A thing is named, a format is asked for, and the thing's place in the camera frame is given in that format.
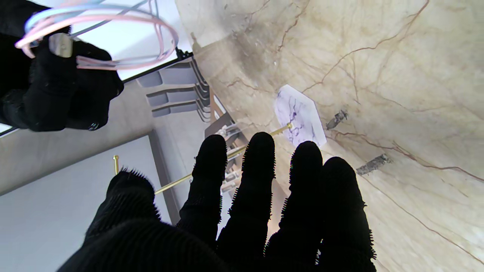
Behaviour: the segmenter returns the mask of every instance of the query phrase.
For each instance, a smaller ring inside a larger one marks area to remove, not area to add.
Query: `finger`
[[[225,177],[227,148],[220,135],[207,137],[193,168],[188,199],[180,210],[177,227],[195,235],[215,249],[222,198],[220,186]]]
[[[266,257],[314,265],[321,242],[318,202],[322,156],[311,141],[300,144],[291,159],[290,196],[282,210],[280,229],[266,246]]]
[[[325,231],[320,265],[336,267],[341,261],[338,256],[351,255],[355,262],[372,268],[370,259],[376,254],[355,171],[344,159],[333,157],[321,173]]]
[[[245,151],[241,185],[229,210],[230,219],[218,239],[218,254],[228,262],[263,257],[274,164],[273,138],[264,132],[255,134]]]

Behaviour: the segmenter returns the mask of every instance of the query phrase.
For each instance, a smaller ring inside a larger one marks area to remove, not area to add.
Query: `cable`
[[[176,30],[167,24],[165,21],[159,18],[159,11],[158,11],[158,4],[155,0],[155,9],[156,15],[152,12],[151,7],[152,0],[144,0],[133,7],[125,7],[120,5],[103,5],[103,4],[81,4],[75,6],[67,6],[61,8],[54,8],[43,11],[41,13],[35,14],[32,16],[25,24],[26,35],[18,41],[15,46],[17,48],[21,48],[24,53],[31,57],[35,58],[34,54],[32,53],[30,47],[32,42],[36,42],[42,39],[44,36],[49,35],[50,33],[62,29],[64,27],[70,26],[75,23],[80,22],[88,22],[88,21],[102,21],[96,25],[93,25],[89,28],[81,30],[79,32],[74,33],[71,35],[72,37],[76,37],[80,34],[84,34],[96,27],[99,27],[103,24],[111,20],[121,20],[121,21],[137,21],[143,23],[152,23],[155,27],[155,32],[157,34],[158,42],[160,45],[160,53],[156,56],[144,56],[144,57],[135,57],[135,58],[128,58],[123,60],[96,60],[91,59],[83,56],[77,56],[77,64],[79,69],[95,69],[95,70],[127,70],[127,69],[137,69],[149,65],[156,64],[167,57],[169,57],[175,47],[178,44],[179,37]],[[150,12],[145,12],[142,10],[137,9],[139,6],[148,3]],[[78,12],[84,12],[88,10],[116,10],[121,9],[121,13],[117,15],[111,14],[102,14],[102,15],[77,15],[73,17],[73,14],[77,14]],[[150,18],[134,16],[134,15],[125,15],[128,12],[136,12],[140,15],[146,16],[148,15]],[[66,17],[69,16],[67,19],[63,19],[59,22],[56,22],[56,19],[60,16]],[[164,51],[164,42],[163,36],[161,32],[161,27],[165,27],[172,36],[171,46],[168,50]]]

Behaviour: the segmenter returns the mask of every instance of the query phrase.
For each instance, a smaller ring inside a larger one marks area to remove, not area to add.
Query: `brass rod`
[[[269,134],[271,136],[275,136],[275,135],[277,135],[277,134],[285,131],[286,129],[290,129],[290,128],[292,128],[292,124],[291,123],[287,123],[287,125],[281,127],[280,129],[277,129],[277,130],[275,130],[275,131],[273,131],[273,132],[271,132]],[[244,152],[246,147],[247,147],[246,145],[245,146],[241,146],[237,150],[235,150],[235,151],[227,154],[227,159],[231,159],[231,158],[235,157],[236,155]],[[157,195],[157,194],[159,194],[159,193],[161,193],[161,192],[163,192],[163,191],[165,191],[165,190],[167,190],[167,189],[169,189],[169,188],[171,188],[171,187],[173,187],[173,186],[175,186],[175,185],[181,183],[182,181],[184,181],[186,179],[189,179],[191,177],[192,177],[192,174],[188,174],[188,175],[184,176],[183,178],[181,178],[181,179],[179,179],[177,181],[174,181],[172,183],[168,183],[167,185],[161,187],[160,190],[154,192],[154,194]]]
[[[117,175],[119,172],[120,172],[120,165],[119,165],[119,156],[118,155],[114,155],[113,156],[113,160],[114,160],[114,175]]]

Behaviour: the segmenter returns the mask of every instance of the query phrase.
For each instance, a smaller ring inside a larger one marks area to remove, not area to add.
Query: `black glove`
[[[375,252],[363,211],[365,204],[355,172],[345,160],[334,157],[323,165],[315,143],[308,141],[297,147],[291,159],[291,195],[282,210],[280,229],[267,245],[271,183],[275,178],[272,137],[257,133],[250,140],[230,219],[215,241],[226,163],[224,139],[205,139],[177,224],[210,245],[225,262],[244,271],[376,270],[371,262]]]

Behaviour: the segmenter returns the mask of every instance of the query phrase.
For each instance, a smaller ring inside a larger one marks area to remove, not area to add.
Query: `beige marble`
[[[391,159],[358,176],[378,271],[484,271],[483,1],[177,6],[202,74],[248,136],[278,127],[273,100],[289,84],[323,125],[348,113],[324,126],[324,159]],[[276,145],[287,194],[294,147],[283,136]]]

